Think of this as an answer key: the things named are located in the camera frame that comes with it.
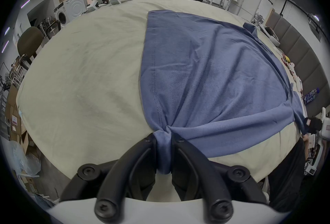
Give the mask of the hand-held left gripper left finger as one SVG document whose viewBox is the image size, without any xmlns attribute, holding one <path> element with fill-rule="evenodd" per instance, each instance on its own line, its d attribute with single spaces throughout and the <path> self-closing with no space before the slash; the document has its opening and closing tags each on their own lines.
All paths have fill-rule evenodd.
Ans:
<svg viewBox="0 0 330 224">
<path fill-rule="evenodd" d="M 119 220 L 124 198 L 145 201 L 155 184 L 156 138 L 140 140 L 118 160 L 80 166 L 65 187 L 60 202 L 96 198 L 99 220 Z"/>
</svg>

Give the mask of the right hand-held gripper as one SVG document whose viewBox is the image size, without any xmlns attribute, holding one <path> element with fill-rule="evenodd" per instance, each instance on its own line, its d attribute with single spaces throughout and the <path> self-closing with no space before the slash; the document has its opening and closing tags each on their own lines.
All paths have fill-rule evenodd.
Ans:
<svg viewBox="0 0 330 224">
<path fill-rule="evenodd" d="M 304 130 L 308 134 L 307 159 L 304 174 L 314 176 L 323 153 L 326 150 L 325 142 L 330 140 L 330 119 L 326 108 L 322 108 L 317 117 L 306 117 L 303 121 Z"/>
</svg>

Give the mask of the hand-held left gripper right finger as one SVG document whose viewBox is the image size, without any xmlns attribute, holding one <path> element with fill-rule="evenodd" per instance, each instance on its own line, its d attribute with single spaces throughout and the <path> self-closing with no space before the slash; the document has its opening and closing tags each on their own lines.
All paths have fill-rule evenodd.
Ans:
<svg viewBox="0 0 330 224">
<path fill-rule="evenodd" d="M 234 214 L 233 200 L 267 205 L 246 167 L 210 161 L 177 133 L 171 137 L 171 174 L 181 201 L 203 200 L 207 221 L 229 221 Z"/>
</svg>

